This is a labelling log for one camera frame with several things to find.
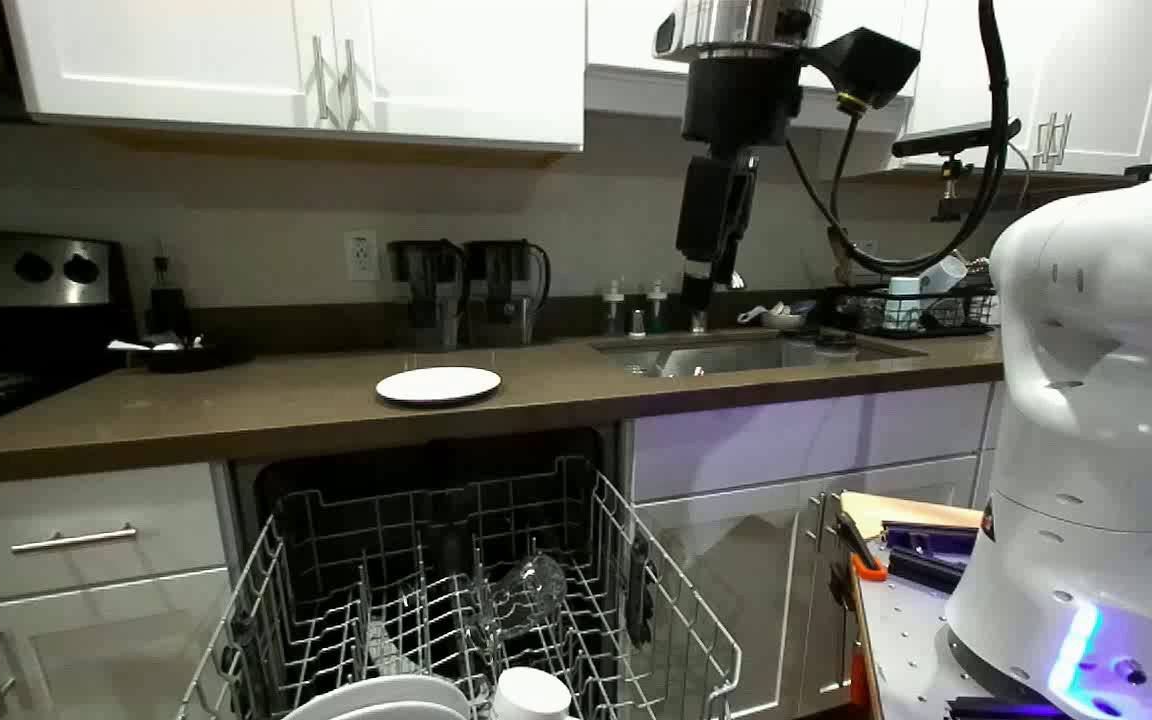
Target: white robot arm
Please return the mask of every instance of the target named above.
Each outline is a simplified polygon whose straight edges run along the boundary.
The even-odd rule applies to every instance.
[[[1152,715],[1152,183],[1025,216],[992,274],[1008,416],[948,629],[1070,715]]]

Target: wall outlet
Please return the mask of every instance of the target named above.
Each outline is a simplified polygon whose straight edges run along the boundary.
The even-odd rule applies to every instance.
[[[343,236],[343,269],[347,269],[347,280],[379,286],[384,245],[370,231],[347,231]]]

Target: coffee maker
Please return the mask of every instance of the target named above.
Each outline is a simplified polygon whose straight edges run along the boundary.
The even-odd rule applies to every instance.
[[[462,312],[462,253],[451,240],[392,240],[392,277],[410,287],[407,346],[456,349]]]
[[[551,287],[551,260],[532,240],[468,240],[468,331],[471,346],[532,346]]]

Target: dishwasher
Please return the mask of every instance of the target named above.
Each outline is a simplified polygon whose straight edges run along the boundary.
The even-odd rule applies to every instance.
[[[536,434],[239,467],[242,568],[177,720],[278,720],[370,678],[444,678],[489,715],[514,666],[561,678],[572,720],[727,715],[739,646],[603,449]]]

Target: wall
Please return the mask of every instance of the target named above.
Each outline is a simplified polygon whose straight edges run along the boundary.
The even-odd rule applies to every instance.
[[[361,159],[332,145],[158,145],[83,128],[0,128],[0,229],[86,231],[128,245],[142,287],[168,253],[191,303],[356,303],[392,286],[343,269],[343,236],[532,236],[561,297],[670,280],[670,229],[692,149],[670,121],[589,118],[589,153],[564,159]],[[883,253],[943,236],[934,191],[846,189],[856,236]],[[739,274],[753,287],[830,286],[823,225],[766,153]]]

